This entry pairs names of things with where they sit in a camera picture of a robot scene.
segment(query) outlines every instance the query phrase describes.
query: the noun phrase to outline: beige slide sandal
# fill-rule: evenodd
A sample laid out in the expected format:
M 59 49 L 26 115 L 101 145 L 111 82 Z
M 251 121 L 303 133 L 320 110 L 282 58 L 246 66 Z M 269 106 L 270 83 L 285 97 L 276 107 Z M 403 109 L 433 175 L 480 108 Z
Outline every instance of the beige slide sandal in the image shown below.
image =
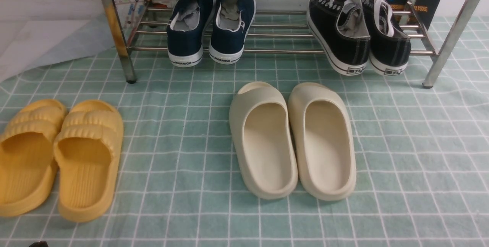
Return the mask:
M 73 107 L 54 141 L 60 167 L 58 210 L 65 219 L 85 222 L 112 204 L 119 169 L 122 117 L 100 100 Z
M 350 118 L 337 93 L 318 83 L 297 85 L 288 99 L 304 189 L 320 200 L 341 200 L 356 184 Z
M 243 86 L 229 109 L 229 125 L 241 174 L 260 198 L 282 198 L 297 185 L 287 105 L 268 83 Z

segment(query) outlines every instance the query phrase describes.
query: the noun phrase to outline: navy canvas sneaker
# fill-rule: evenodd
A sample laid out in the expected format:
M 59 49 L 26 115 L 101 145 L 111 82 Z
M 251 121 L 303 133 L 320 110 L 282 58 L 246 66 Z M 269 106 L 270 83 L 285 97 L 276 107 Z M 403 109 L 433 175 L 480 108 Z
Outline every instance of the navy canvas sneaker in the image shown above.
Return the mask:
M 361 0 L 365 22 L 372 37 L 370 62 L 375 72 L 396 76 L 407 67 L 411 53 L 411 41 L 392 14 L 385 0 Z
M 307 24 L 335 71 L 346 76 L 363 72 L 370 36 L 360 0 L 311 0 Z
M 237 62 L 243 54 L 245 39 L 256 14 L 255 0 L 215 0 L 209 54 L 222 64 Z
M 190 67 L 202 60 L 202 39 L 212 21 L 213 0 L 178 0 L 166 26 L 168 57 L 174 66 Z

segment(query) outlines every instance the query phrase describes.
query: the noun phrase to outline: rack leg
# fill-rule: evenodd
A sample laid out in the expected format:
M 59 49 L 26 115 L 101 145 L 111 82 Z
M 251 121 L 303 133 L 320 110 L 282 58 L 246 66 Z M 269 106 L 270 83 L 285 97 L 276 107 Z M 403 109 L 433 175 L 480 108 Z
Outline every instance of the rack leg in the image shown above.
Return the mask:
M 105 10 L 105 15 L 107 15 L 108 26 L 114 39 L 115 49 L 119 55 L 126 81 L 128 83 L 136 83 L 136 73 L 134 72 L 129 50 L 126 47 L 126 38 L 124 37 L 124 32 L 122 32 L 119 15 L 115 9 L 115 2 L 114 0 L 102 0 L 102 5 Z
M 463 3 L 457 18 L 455 19 L 452 28 L 450 29 L 445 42 L 443 42 L 442 48 L 436 57 L 433 57 L 433 65 L 431 66 L 428 75 L 424 79 L 423 87 L 430 89 L 435 84 L 436 79 L 442 72 L 447 60 L 450 57 L 457 41 L 459 40 L 463 30 L 465 29 L 470 17 L 477 8 L 480 0 L 465 0 Z

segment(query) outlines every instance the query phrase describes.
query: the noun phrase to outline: metal shoe rack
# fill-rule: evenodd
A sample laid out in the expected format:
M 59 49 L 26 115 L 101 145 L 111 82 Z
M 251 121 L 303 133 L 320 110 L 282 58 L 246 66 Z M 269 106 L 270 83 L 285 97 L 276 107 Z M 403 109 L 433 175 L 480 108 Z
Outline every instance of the metal shoe rack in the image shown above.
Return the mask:
M 409 31 L 416 31 L 416 34 L 409 34 L 412 39 L 421 39 L 425 50 L 412 50 L 411 55 L 423 55 L 431 57 L 433 65 L 430 71 L 426 75 L 423 87 L 433 87 L 438 75 L 442 71 L 447 59 L 454 49 L 455 44 L 460 38 L 464 28 L 467 25 L 470 17 L 472 16 L 475 8 L 480 0 L 465 0 L 457 18 L 455 19 L 447 38 L 443 42 L 440 50 L 435 48 L 433 41 L 428 35 L 427 29 L 418 17 L 418 13 L 414 9 L 411 2 L 415 0 L 409 0 L 403 11 L 394 11 L 395 15 L 402 15 L 400 19 L 401 28 Z M 105 13 L 107 15 L 108 24 L 112 32 L 112 36 L 115 42 L 115 47 L 119 55 L 124 74 L 128 83 L 136 82 L 136 74 L 134 72 L 133 63 L 131 60 L 131 51 L 166 51 L 166 47 L 159 46 L 147 46 L 136 45 L 136 39 L 142 34 L 156 34 L 166 35 L 166 22 L 155 20 L 155 13 L 157 12 L 171 12 L 171 9 L 157 8 L 152 4 L 152 0 L 144 0 L 144 9 L 138 19 L 138 22 L 134 25 L 134 29 L 131 31 L 128 39 L 126 40 L 124 32 L 121 26 L 120 19 L 115 8 L 114 0 L 102 0 Z M 261 15 L 305 15 L 304 11 L 257 11 L 257 14 Z M 412 16 L 418 22 L 415 25 L 405 24 L 407 17 Z M 148 31 L 141 29 L 143 26 L 159 26 L 161 31 Z M 255 29 L 307 29 L 305 24 L 253 24 L 251 26 Z M 307 33 L 276 33 L 276 32 L 254 32 L 248 34 L 248 38 L 254 37 L 267 37 L 267 38 L 312 38 L 311 34 Z M 247 49 L 245 44 L 245 52 L 249 53 L 265 53 L 265 54 L 323 54 L 323 50 L 295 50 L 295 49 Z

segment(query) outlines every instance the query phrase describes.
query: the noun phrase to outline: white rubber sole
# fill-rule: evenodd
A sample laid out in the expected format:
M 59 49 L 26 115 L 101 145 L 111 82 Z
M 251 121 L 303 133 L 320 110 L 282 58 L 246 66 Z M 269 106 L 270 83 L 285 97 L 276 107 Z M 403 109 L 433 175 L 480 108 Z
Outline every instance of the white rubber sole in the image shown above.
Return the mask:
M 197 53 L 188 56 L 175 56 L 168 51 L 168 57 L 174 66 L 192 67 L 199 64 L 199 62 L 202 61 L 202 57 L 204 56 L 204 46 L 203 46 L 204 34 L 206 33 L 206 29 L 209 27 L 209 24 L 212 22 L 214 11 L 215 11 L 215 5 L 212 6 L 212 11 L 206 21 L 206 24 L 204 25 L 204 30 L 202 31 L 202 36 L 201 36 L 201 48 L 199 49 L 199 51 L 197 51 Z
M 237 53 L 224 54 L 215 50 L 214 47 L 212 47 L 212 45 L 209 43 L 209 55 L 211 56 L 211 59 L 220 64 L 234 64 L 241 58 L 243 50 L 245 50 L 244 45 L 243 48 L 241 48 L 241 51 Z
M 377 74 L 380 74 L 382 76 L 397 76 L 400 75 L 402 72 L 407 67 L 407 63 L 401 65 L 401 66 L 389 66 L 386 64 L 381 63 L 379 60 L 376 59 L 374 54 L 370 52 L 369 55 L 370 62 L 372 63 L 372 66 L 374 67 L 374 71 Z
M 361 74 L 365 70 L 365 67 L 367 67 L 367 62 L 360 65 L 351 65 L 340 61 L 335 56 L 335 54 L 333 54 L 328 43 L 323 38 L 323 36 L 321 36 L 321 33 L 319 33 L 319 30 L 317 29 L 316 25 L 314 25 L 314 22 L 311 19 L 311 15 L 309 14 L 309 9 L 307 10 L 306 16 L 307 16 L 307 24 L 309 26 L 309 29 L 311 29 L 311 32 L 313 33 L 314 37 L 319 41 L 319 43 L 323 47 L 326 57 L 328 57 L 328 60 L 330 61 L 332 68 L 336 72 L 345 76 L 355 76 Z
M 172 64 L 176 67 L 192 67 L 201 62 L 202 57 L 204 56 L 204 47 L 201 45 L 199 51 L 193 55 L 189 56 L 175 56 L 168 52 L 168 57 Z
M 213 59 L 215 62 L 220 64 L 234 64 L 241 58 L 241 55 L 243 55 L 243 51 L 245 50 L 246 37 L 248 36 L 249 29 L 251 28 L 251 25 L 255 21 L 255 16 L 256 16 L 256 0 L 253 0 L 253 3 L 255 4 L 255 12 L 253 12 L 253 17 L 251 18 L 251 22 L 248 26 L 248 30 L 246 30 L 246 34 L 244 35 L 243 48 L 241 48 L 239 52 L 234 54 L 221 53 L 216 49 L 214 49 L 212 47 L 211 42 L 209 41 L 209 55 L 211 59 Z

